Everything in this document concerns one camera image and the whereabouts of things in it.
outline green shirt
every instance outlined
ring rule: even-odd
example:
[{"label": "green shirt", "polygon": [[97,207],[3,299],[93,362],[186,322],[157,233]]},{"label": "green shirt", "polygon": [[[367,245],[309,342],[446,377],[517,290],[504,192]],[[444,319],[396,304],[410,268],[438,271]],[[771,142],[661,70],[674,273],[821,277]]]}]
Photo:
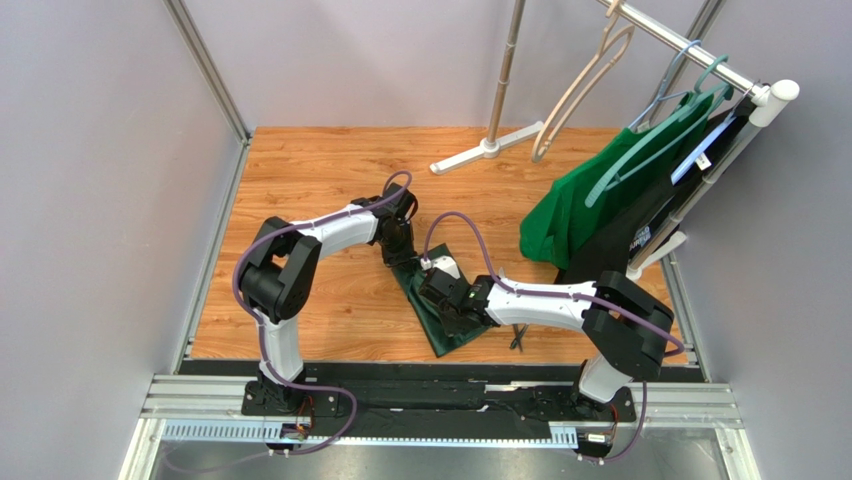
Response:
[{"label": "green shirt", "polygon": [[521,222],[521,253],[530,260],[550,262],[566,269],[571,257],[598,228],[606,225],[619,211],[630,206],[656,179],[670,172],[675,160],[681,158],[684,146],[695,145],[703,135],[704,123],[710,115],[712,99],[702,102],[682,121],[669,125],[648,143],[621,170],[629,172],[652,154],[661,150],[695,122],[701,122],[680,142],[656,160],[604,192],[597,202],[587,208],[586,196],[601,176],[645,135],[622,130],[594,158],[553,182],[550,192]]}]

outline hanger rod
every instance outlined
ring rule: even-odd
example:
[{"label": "hanger rod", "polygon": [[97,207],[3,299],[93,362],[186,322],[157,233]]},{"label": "hanger rod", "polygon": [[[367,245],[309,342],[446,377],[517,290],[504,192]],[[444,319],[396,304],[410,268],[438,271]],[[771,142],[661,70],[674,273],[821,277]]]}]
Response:
[{"label": "hanger rod", "polygon": [[[598,3],[609,7],[612,4],[613,0],[598,0]],[[689,45],[689,40],[674,32],[669,27],[663,25],[662,23],[654,20],[648,15],[636,10],[629,3],[624,2],[621,4],[621,8],[616,13],[617,15],[621,15],[625,20],[630,23],[636,25],[648,32],[652,37],[657,40],[663,42],[668,45],[670,48],[676,51],[681,51]],[[712,64],[716,57],[711,55],[707,50],[704,50],[701,47],[692,47],[686,52],[686,56],[692,60],[693,62],[701,65],[704,68],[707,68]],[[722,63],[717,66],[713,71],[713,74],[722,80],[730,83],[735,88],[740,90],[741,92],[748,92],[748,95],[753,97],[755,95],[759,95],[763,93],[763,87],[761,85],[755,85],[755,81],[749,79],[741,75],[740,73],[734,71],[731,67],[728,66],[727,63]]]}]

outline green hanger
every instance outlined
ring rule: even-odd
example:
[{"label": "green hanger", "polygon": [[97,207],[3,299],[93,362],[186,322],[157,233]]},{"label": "green hanger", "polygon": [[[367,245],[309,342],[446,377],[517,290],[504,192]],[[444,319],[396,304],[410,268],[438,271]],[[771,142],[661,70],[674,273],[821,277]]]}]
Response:
[{"label": "green hanger", "polygon": [[[683,138],[689,135],[690,132],[695,130],[698,125],[701,124],[702,121],[706,120],[710,114],[713,113],[719,105],[722,104],[725,100],[730,100],[733,96],[734,89],[729,84],[725,82],[721,82],[711,88],[707,92],[701,91],[701,86],[704,83],[704,80],[707,79],[707,76],[715,69],[720,63],[726,61],[728,59],[727,55],[722,55],[718,57],[713,63],[711,63],[704,73],[698,77],[698,80],[695,82],[694,92],[690,94],[689,98],[685,105],[679,106],[666,120],[657,125],[653,131],[649,132],[645,135],[639,142],[637,142],[630,150],[627,151],[620,159],[618,159],[615,164],[610,167],[607,172],[598,179],[598,182],[592,187],[592,190],[589,192],[588,196],[586,196],[585,205],[587,208],[591,208],[594,206],[595,202],[597,202],[598,198],[603,194],[604,191],[613,188],[615,185],[620,183],[622,180],[627,177],[633,175],[635,172],[639,171],[644,166],[648,165],[650,162],[656,160],[660,155],[668,151],[671,147],[678,144]],[[630,172],[625,174],[623,177],[619,177],[618,171],[624,167],[627,162],[630,161],[634,156],[636,156],[639,152],[645,148],[651,141],[653,141],[658,135],[662,134],[666,131],[671,125],[674,125],[676,122],[681,122],[683,119],[689,117],[698,106],[704,103],[708,98],[714,97],[716,93],[722,91],[722,93],[716,97],[710,109],[707,111],[706,115],[701,116],[692,125],[690,125],[686,130],[684,130],[680,135],[678,135],[674,140],[669,142],[668,145],[658,150],[656,153],[648,157],[644,162],[642,162],[637,167],[633,168]]]}]

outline gray wall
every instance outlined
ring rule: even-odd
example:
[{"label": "gray wall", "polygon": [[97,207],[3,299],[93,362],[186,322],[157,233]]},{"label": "gray wall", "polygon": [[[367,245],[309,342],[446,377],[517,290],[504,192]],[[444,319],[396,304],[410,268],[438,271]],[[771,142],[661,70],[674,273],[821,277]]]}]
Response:
[{"label": "gray wall", "polygon": [[[513,0],[186,3],[250,128],[486,125],[514,5]],[[685,32],[702,2],[631,3]],[[593,0],[527,2],[504,125],[547,117],[597,48],[604,12]],[[627,54],[569,125],[629,123],[670,58],[667,47],[637,31]]]},{"label": "gray wall", "polygon": [[238,145],[165,6],[0,2],[0,470],[114,479]]},{"label": "gray wall", "polygon": [[852,422],[852,9],[727,2],[706,45],[799,99],[687,219],[677,256],[705,360],[767,479],[848,478]]}]

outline gray floor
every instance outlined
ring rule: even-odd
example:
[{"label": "gray floor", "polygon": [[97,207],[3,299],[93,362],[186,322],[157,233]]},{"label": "gray floor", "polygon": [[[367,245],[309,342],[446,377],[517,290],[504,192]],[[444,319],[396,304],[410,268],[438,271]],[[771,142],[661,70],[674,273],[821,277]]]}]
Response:
[{"label": "gray floor", "polygon": [[[619,444],[632,432],[625,430]],[[183,468],[207,468],[262,452],[247,443],[185,442],[163,445]],[[205,475],[186,475],[157,466],[152,478],[219,479],[671,479],[727,478],[715,433],[705,430],[646,430],[628,457],[603,467],[578,462],[573,452],[539,449],[332,446],[306,457],[263,457]]]}]

